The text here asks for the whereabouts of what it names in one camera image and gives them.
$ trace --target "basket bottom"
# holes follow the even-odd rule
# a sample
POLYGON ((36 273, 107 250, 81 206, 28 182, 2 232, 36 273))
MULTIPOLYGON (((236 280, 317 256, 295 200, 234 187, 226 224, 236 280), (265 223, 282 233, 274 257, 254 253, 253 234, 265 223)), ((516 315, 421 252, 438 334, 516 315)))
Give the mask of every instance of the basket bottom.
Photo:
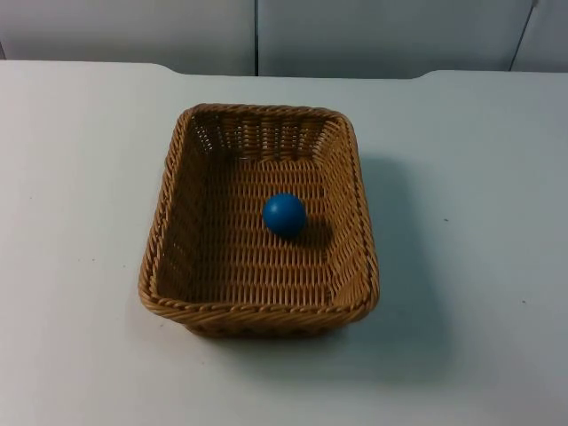
POLYGON ((314 162, 218 164, 205 196, 194 276, 172 298, 197 304, 331 304, 335 290, 328 249, 333 232, 314 162), (293 241, 264 226, 264 203, 276 193, 293 193, 306 208, 308 224, 293 241))

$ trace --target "ball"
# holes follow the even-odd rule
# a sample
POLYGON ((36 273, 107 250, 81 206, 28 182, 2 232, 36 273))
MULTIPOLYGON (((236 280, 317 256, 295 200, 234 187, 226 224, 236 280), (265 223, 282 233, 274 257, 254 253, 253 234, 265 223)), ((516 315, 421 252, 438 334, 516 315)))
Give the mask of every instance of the ball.
POLYGON ((305 208, 291 193, 278 193, 263 208, 266 227, 282 238, 296 237, 306 222, 305 208))

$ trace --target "basket rim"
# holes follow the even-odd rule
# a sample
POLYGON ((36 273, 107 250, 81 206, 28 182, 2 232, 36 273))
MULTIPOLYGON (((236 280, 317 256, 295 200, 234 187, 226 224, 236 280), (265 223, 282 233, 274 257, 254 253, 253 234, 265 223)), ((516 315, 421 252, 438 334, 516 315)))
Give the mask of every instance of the basket rim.
POLYGON ((266 312, 294 314, 346 314, 353 312, 370 312, 375 308, 380 298, 379 266, 375 253, 375 243, 371 232, 368 214, 367 198, 365 196, 359 152, 351 121, 342 113, 324 107, 288 106, 288 105, 250 105, 250 104, 198 104, 186 109, 177 119, 170 148, 165 160, 165 170, 158 197, 158 205, 150 228, 146 250, 138 277, 138 295, 142 304, 151 312, 175 320, 176 313, 189 312, 266 312), (354 304, 340 305, 287 305, 287 304, 231 304, 231 303, 188 303, 182 300, 161 297, 155 290, 155 273, 160 263, 162 244, 167 226, 167 217, 171 216, 173 207, 172 194, 175 190, 179 172, 179 162, 175 161, 176 153, 183 148, 185 128, 189 120, 200 112, 226 114, 263 114, 283 115, 294 113, 302 116, 315 115, 318 118, 334 120, 347 131, 349 139, 349 155, 351 173, 357 200, 359 219, 359 237, 365 248, 367 260, 367 291, 354 304))

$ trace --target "gray wall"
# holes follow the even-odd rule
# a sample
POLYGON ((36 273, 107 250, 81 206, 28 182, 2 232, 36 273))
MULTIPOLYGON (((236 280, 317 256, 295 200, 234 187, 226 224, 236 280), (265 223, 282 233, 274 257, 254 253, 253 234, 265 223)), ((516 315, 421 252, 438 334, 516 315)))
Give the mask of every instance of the gray wall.
POLYGON ((568 0, 538 2, 513 70, 568 72, 568 0))
POLYGON ((7 59, 383 78, 507 70, 519 46, 514 70, 568 71, 568 0, 540 0, 519 44, 533 1, 0 0, 0 43, 7 59))
POLYGON ((509 69, 531 0, 259 0, 262 75, 509 69))
POLYGON ((253 75, 254 0, 0 0, 8 59, 154 62, 253 75))

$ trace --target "blue ball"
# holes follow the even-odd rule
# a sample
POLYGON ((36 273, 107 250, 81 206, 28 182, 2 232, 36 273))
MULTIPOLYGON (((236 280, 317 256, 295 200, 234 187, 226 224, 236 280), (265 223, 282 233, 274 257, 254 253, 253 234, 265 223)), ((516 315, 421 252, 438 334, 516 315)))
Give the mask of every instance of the blue ball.
POLYGON ((305 208, 291 193, 278 193, 264 205, 263 219, 268 229, 276 235, 294 238, 305 225, 305 208))

